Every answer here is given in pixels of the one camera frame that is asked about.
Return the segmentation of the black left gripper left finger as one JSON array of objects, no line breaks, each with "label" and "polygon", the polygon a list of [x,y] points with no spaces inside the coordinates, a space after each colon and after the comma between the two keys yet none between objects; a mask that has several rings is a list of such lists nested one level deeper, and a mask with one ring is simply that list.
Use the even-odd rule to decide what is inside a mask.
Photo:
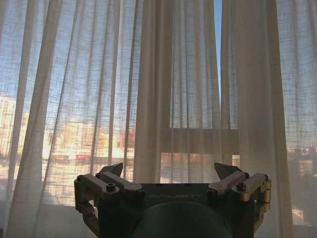
[{"label": "black left gripper left finger", "polygon": [[88,228],[99,228],[91,200],[99,206],[101,202],[117,202],[122,197],[131,201],[144,199],[142,185],[121,178],[122,169],[122,163],[105,166],[95,176],[78,175],[74,181],[75,209],[82,214]]}]

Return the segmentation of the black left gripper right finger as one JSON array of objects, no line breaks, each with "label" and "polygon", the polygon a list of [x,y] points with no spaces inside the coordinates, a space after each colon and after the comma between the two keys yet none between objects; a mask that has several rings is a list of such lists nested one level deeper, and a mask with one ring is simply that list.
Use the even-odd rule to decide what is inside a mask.
[{"label": "black left gripper right finger", "polygon": [[268,175],[256,173],[249,176],[237,166],[214,163],[214,169],[220,179],[208,185],[209,199],[224,199],[230,192],[236,201],[246,203],[254,201],[254,229],[257,230],[264,220],[264,214],[270,209],[271,180]]}]

